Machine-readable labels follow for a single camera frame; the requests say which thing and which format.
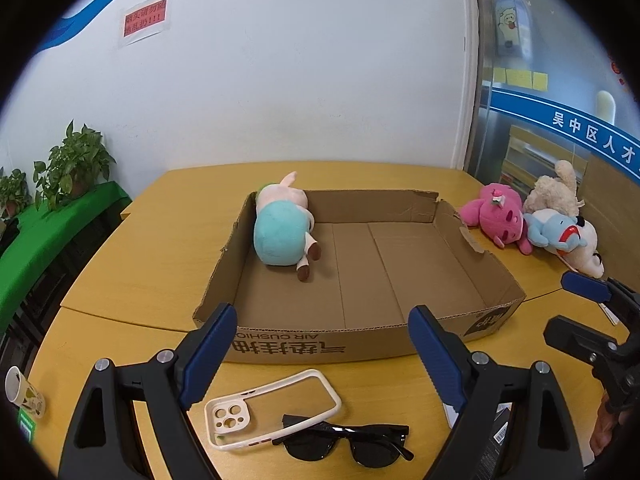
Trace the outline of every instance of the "person's hand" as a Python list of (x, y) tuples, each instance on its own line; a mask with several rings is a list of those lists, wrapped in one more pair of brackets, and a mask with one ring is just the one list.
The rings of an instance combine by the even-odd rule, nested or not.
[(609, 445), (613, 437), (613, 429), (618, 424), (624, 424), (629, 416), (630, 410), (622, 413), (611, 414), (605, 408), (605, 403), (609, 396), (604, 392), (600, 407), (598, 408), (598, 418), (596, 419), (593, 434), (589, 441), (589, 446), (595, 456), (598, 456)]

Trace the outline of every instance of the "yellow tabletop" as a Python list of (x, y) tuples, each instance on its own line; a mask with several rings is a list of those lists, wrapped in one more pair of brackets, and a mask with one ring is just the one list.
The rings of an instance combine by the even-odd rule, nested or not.
[[(270, 162), (169, 171), (124, 211), (126, 220), (86, 266), (62, 305), (117, 321), (188, 332), (246, 196), (297, 170), (303, 189), (436, 190), (453, 206), (478, 196), (463, 171), (366, 162)], [(529, 299), (560, 288), (565, 270), (546, 251), (493, 251)]]
[[(622, 326), (613, 327), (594, 303), (557, 291), (525, 302), (494, 335), (469, 344), (472, 351), (487, 352), (500, 364), (530, 367), (545, 360), (551, 364), (572, 414), (585, 462), (590, 462), (588, 439), (602, 395), (600, 383), (590, 368), (547, 347), (542, 336), (549, 318), (562, 314), (615, 336), (627, 336)], [(30, 381), (47, 400), (47, 412), (38, 422), (34, 445), (52, 469), (57, 470), (71, 415), (91, 366), (101, 357), (117, 365), (142, 362), (159, 349), (174, 348), (183, 338), (180, 332), (158, 330), (100, 319), (62, 308), (38, 352)], [(269, 444), (244, 452), (216, 452), (206, 444), (204, 402), (260, 384), (266, 384), (302, 370), (303, 366), (223, 364), (203, 402), (194, 405), (189, 416), (209, 457), (225, 479), (288, 478), (325, 480), (422, 478), (449, 428), (437, 394), (417, 356), (378, 361), (318, 365), (343, 400), (342, 411), (332, 419), (341, 424), (391, 423), (411, 428), (407, 447), (416, 458), (402, 459), (390, 467), (371, 470), (358, 466), (348, 445), (338, 444), (326, 459), (307, 463), (288, 456), (281, 447)], [(159, 452), (148, 413), (137, 405), (143, 442), (156, 479), (169, 478)]]

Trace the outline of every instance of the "black sunglasses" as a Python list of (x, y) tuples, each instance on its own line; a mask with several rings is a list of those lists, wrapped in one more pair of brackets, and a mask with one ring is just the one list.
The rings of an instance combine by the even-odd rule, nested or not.
[[(284, 428), (307, 420), (306, 416), (283, 415)], [(277, 438), (273, 445), (284, 444), (294, 458), (314, 462), (329, 455), (336, 442), (348, 439), (353, 459), (365, 467), (379, 468), (391, 465), (402, 455), (405, 460), (413, 460), (414, 454), (404, 447), (409, 435), (408, 426), (393, 424), (370, 424), (368, 426), (338, 426), (330, 422), (320, 422), (306, 430)]]

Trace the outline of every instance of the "blue gripper pad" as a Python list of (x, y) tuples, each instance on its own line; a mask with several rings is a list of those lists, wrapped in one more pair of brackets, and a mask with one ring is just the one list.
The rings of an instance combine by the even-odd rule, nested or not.
[(466, 405), (466, 397), (462, 388), (462, 373), (431, 325), (432, 322), (437, 323), (438, 321), (433, 316), (431, 317), (432, 321), (425, 317), (420, 307), (412, 308), (407, 320), (409, 337), (440, 396), (440, 400), (453, 406), (453, 409), (460, 413)]
[(607, 303), (611, 299), (611, 291), (607, 283), (577, 272), (568, 270), (562, 275), (560, 283), (567, 292), (572, 292), (596, 303)]
[[(200, 402), (209, 389), (222, 359), (236, 335), (238, 315), (230, 304), (219, 306), (211, 315), (216, 316), (207, 333), (202, 337), (189, 362), (184, 366), (182, 391), (178, 397), (181, 408), (187, 411), (191, 405)], [(206, 329), (207, 324), (199, 330)]]

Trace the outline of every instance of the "phone case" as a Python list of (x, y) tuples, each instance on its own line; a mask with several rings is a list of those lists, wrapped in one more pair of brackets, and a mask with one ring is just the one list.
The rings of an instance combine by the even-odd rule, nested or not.
[[(340, 397), (318, 370), (305, 370), (271, 384), (212, 399), (205, 405), (209, 443), (217, 450), (270, 442), (304, 430), (340, 410)], [(308, 420), (282, 427), (283, 415)]]

